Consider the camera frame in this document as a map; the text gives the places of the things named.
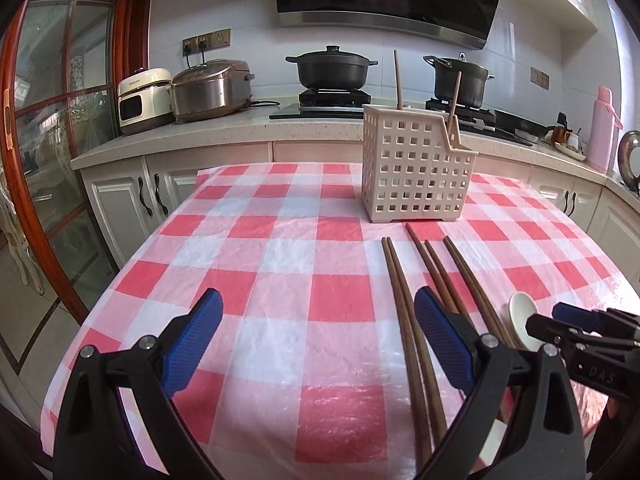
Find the white ceramic spoon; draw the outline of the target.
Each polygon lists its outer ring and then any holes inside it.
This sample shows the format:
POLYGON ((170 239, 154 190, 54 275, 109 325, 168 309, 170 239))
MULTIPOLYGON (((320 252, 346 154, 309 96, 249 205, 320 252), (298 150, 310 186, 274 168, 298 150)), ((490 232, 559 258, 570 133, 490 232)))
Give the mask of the white ceramic spoon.
POLYGON ((544 343, 529 336, 526 330, 528 319, 538 312, 535 301, 526 292, 514 292, 509 300, 512 327, 520 343, 529 351, 537 351, 544 343))

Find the wooden chopstick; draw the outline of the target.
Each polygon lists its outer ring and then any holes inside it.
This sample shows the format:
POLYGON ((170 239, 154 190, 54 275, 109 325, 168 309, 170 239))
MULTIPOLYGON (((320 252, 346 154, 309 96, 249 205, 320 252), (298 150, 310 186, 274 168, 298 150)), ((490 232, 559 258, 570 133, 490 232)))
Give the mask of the wooden chopstick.
POLYGON ((454 283, 451 281, 451 278, 449 277, 449 274, 447 273, 444 265, 440 261, 439 255, 437 255, 436 250, 433 248, 433 246, 428 240, 425 241, 425 247, 428 253, 430 254, 432 260, 434 261, 435 266, 440 274, 440 277, 442 278, 445 286, 447 287, 449 296, 451 297, 452 304, 456 308, 457 312, 463 315, 468 322, 472 322, 469 316, 469 312, 468 310, 466 310, 466 307, 462 302, 462 299, 458 294, 457 289, 454 287, 454 283))
POLYGON ((414 343, 405 297, 402 293, 399 275, 390 250, 390 239, 382 238, 383 254, 390 284, 392 284, 398 317, 402 351, 404 352, 413 419, 414 442, 416 442, 416 471, 420 471, 432 455, 430 424, 422 384, 418 352, 414 343))
POLYGON ((454 134, 454 120, 456 119, 456 108, 458 104, 458 95, 460 91, 462 73, 460 70, 456 75, 456 82, 454 83, 454 92, 452 92, 452 98, 450 101, 450 111, 447 119, 447 136, 448 141, 454 140, 456 135, 454 134))
POLYGON ((432 260, 430 254, 426 250, 425 240, 420 240, 420 238, 416 235, 416 231, 413 229, 412 225, 409 223, 405 224, 405 228, 411 237, 413 243, 416 245, 416 250, 420 254, 428 273, 431 275, 432 280, 436 286, 436 289, 439 293, 440 299, 444 303, 445 307, 452 313, 457 313, 456 308, 452 304, 451 297, 449 296, 449 292, 447 287, 444 284, 444 281, 440 277, 440 274, 435 266, 434 261, 432 260))
POLYGON ((426 338, 416 319, 413 299, 405 273, 402 270, 394 244, 389 237, 386 238, 386 247, 390 254, 390 260, 392 260, 393 263, 395 281, 398 281, 401 302, 404 305, 410 338, 413 343, 414 353, 416 354, 416 366, 418 367, 421 379, 427 419, 432 430, 434 448, 437 448, 447 432, 447 421, 444 408, 442 407, 442 397, 440 396, 430 352, 428 352, 427 349, 426 338))
POLYGON ((396 89, 396 108, 402 110, 404 108, 404 101, 402 100, 401 89, 401 68, 399 53, 396 49, 393 50, 394 55, 394 74, 395 74, 395 89, 396 89))
POLYGON ((444 244, 450 253, 451 258, 454 259, 454 263, 460 271, 463 281, 469 289, 476 303, 477 310, 480 312, 480 316, 483 318, 488 330, 490 330, 491 333, 494 333, 502 342, 508 346, 512 346, 513 341, 506 331, 503 322, 500 320, 498 313, 492 306, 492 303, 490 302, 486 292, 484 292, 483 287, 480 286, 480 282, 473 274, 469 265, 465 262, 462 253, 459 252, 459 249, 449 236, 444 238, 444 244))

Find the white lower kitchen cabinets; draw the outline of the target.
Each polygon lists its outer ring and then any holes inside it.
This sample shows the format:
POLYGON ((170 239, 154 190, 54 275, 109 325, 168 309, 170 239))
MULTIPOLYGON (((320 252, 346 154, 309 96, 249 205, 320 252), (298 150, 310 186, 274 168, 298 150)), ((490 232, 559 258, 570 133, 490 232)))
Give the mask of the white lower kitchen cabinets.
MULTIPOLYGON (((477 147, 482 174, 528 183, 605 251, 631 285, 639 284, 639 200, 623 185, 546 146, 486 139, 477 147)), ((180 148, 165 153, 81 162, 80 174, 116 264, 193 192, 205 168, 250 162, 360 162, 358 142, 259 142, 180 148)))

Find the white plate with food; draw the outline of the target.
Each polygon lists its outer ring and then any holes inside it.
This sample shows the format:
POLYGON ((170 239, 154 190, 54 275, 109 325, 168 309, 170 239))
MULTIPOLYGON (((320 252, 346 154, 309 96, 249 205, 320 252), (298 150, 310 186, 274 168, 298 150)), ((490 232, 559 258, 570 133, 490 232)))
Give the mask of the white plate with food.
POLYGON ((575 159, 578 162, 584 162, 586 160, 585 154, 582 154, 582 152, 580 151, 574 150, 574 148, 572 148, 571 146, 567 146, 566 144, 558 142, 554 142, 553 145, 560 153, 571 159, 575 159))

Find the brown condiment bottle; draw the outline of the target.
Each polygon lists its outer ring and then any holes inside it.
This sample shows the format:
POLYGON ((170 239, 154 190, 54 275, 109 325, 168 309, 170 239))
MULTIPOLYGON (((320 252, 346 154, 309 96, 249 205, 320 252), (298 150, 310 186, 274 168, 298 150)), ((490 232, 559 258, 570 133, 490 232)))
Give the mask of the brown condiment bottle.
POLYGON ((568 120, 563 112, 558 113, 556 123, 552 129, 551 144, 567 144, 568 137, 570 136, 570 129, 568 128, 568 120))

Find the black wok pan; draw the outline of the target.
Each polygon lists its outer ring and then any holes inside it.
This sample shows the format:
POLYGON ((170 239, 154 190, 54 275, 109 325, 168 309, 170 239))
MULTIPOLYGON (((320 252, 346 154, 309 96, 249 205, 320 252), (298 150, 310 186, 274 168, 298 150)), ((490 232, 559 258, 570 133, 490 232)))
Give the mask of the black wok pan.
POLYGON ((512 133, 517 138, 529 143, 538 143, 552 130, 552 127, 543 126, 538 122, 503 110, 492 110, 492 114, 495 116, 497 129, 512 133))

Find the pink thermos bottle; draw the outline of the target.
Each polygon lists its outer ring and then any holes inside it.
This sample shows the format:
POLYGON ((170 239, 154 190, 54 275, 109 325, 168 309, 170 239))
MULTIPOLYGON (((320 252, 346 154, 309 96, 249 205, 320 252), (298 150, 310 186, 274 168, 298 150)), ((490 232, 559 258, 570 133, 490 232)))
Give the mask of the pink thermos bottle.
POLYGON ((593 103, 591 132, 586 149, 586 162, 601 174, 607 174, 613 160, 614 144, 623 127, 612 104, 613 93, 608 87, 599 87, 593 103))

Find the cream perforated utensil basket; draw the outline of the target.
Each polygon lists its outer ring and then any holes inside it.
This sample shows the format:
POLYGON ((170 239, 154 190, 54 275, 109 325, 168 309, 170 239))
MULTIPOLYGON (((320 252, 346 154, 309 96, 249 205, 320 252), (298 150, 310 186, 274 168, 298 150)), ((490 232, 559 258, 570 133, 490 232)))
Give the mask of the cream perforated utensil basket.
POLYGON ((477 158, 448 141, 441 112, 363 107, 361 196, 371 221, 454 221, 461 216, 477 158))

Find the red white checkered tablecloth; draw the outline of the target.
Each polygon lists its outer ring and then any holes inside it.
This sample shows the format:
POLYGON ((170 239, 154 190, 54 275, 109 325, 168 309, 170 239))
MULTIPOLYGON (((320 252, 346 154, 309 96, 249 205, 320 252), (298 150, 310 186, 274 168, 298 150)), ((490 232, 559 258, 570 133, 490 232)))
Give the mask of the red white checkered tablecloth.
POLYGON ((78 351, 127 349, 160 333, 208 288, 224 317, 175 404, 229 479, 410 479, 416 473, 406 362, 382 249, 411 289, 430 282, 428 240, 454 284, 450 238, 501 315, 516 292, 637 312, 603 250, 528 184, 474 174, 453 222, 373 223, 349 164, 203 170, 194 192, 129 259, 90 311, 40 418, 51 452, 78 351))

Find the black casserole pot with lid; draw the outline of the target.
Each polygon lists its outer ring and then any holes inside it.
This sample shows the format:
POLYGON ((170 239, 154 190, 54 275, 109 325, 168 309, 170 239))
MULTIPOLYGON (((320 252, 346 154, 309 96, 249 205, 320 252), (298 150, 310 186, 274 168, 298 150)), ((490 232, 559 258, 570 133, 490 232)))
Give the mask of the black casserole pot with lid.
POLYGON ((359 90, 366 84, 369 68, 378 65, 363 55, 341 51, 339 46, 288 55, 285 61, 297 66, 299 82, 309 90, 359 90))

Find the white electric cooker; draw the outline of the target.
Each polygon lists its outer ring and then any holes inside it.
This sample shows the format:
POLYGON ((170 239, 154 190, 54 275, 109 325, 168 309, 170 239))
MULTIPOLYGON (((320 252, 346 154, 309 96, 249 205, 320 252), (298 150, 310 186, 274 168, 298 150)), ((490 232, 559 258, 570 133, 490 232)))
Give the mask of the white electric cooker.
POLYGON ((137 70, 117 86, 118 123, 123 136, 175 121, 171 99, 171 73, 164 68, 137 70))

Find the stainless steel rice cooker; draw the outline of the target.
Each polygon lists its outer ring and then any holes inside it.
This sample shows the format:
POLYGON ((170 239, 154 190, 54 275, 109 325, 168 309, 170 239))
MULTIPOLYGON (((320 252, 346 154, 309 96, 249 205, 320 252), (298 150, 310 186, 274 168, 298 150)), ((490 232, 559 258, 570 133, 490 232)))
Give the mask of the stainless steel rice cooker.
POLYGON ((215 58, 178 73, 170 83, 178 122, 197 122, 250 106, 255 75, 247 62, 215 58))

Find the red wooden glass door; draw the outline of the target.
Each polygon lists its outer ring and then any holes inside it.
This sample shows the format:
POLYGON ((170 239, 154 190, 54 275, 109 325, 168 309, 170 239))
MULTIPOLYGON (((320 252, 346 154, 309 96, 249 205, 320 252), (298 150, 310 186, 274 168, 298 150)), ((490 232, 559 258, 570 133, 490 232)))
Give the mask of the red wooden glass door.
POLYGON ((30 252, 84 322, 115 273, 72 160, 119 136, 117 86, 148 67, 151 0, 25 0, 1 47, 1 159, 30 252))

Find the wall switch plate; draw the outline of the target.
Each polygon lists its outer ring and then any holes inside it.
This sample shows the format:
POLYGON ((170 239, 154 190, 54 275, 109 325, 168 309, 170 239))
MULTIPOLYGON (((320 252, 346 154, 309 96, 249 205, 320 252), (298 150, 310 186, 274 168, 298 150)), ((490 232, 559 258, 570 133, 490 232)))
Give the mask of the wall switch plate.
POLYGON ((550 88, 550 76, 543 70, 532 66, 529 71, 529 79, 533 84, 541 89, 548 90, 550 88))

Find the wall power socket strip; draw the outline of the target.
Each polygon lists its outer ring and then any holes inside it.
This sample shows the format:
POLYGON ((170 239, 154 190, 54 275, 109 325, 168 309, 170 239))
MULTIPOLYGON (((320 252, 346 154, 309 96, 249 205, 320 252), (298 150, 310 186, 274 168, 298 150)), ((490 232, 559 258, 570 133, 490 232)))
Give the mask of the wall power socket strip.
POLYGON ((206 32, 182 40, 181 53, 183 56, 203 53, 210 50, 222 49, 231 46, 231 29, 224 28, 214 32, 206 32))

